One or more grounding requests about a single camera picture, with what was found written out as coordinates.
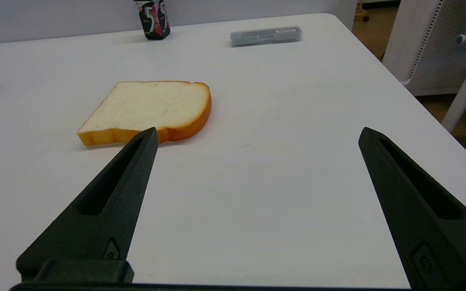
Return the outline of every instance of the screw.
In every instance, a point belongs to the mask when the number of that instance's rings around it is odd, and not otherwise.
[[[420,258],[420,266],[422,267],[422,270],[426,273],[429,273],[432,270],[431,262],[426,257]]]

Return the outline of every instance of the bread slice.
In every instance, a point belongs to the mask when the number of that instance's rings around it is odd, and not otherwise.
[[[184,81],[119,82],[80,127],[86,146],[129,142],[137,133],[156,127],[159,143],[196,134],[211,111],[205,83]]]

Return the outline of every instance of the white table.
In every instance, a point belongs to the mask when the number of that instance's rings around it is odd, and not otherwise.
[[[303,41],[230,48],[299,25]],[[408,287],[357,145],[383,132],[466,205],[466,151],[334,16],[0,44],[0,290],[15,259],[122,148],[77,129],[116,82],[207,83],[212,113],[163,144],[128,254],[135,282]]]

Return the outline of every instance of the label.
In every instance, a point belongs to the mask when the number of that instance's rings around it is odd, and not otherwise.
[[[276,33],[282,33],[282,32],[296,32],[295,28],[286,28],[284,30],[277,30]]]

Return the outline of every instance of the bread crust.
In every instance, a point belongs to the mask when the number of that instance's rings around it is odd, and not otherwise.
[[[182,127],[162,127],[157,129],[157,137],[159,143],[165,141],[177,141],[183,140],[189,137],[194,136],[204,125],[206,124],[208,117],[211,112],[211,92],[208,85],[201,82],[188,82],[188,81],[147,81],[142,83],[149,82],[182,82],[187,84],[198,84],[205,87],[208,93],[207,104],[202,108],[201,113],[192,121],[184,124]],[[81,132],[80,129],[76,133],[82,143],[86,147],[95,146],[98,144],[108,144],[115,142],[129,142],[137,133],[141,131],[135,131],[131,129],[104,129],[102,131],[84,131]]]

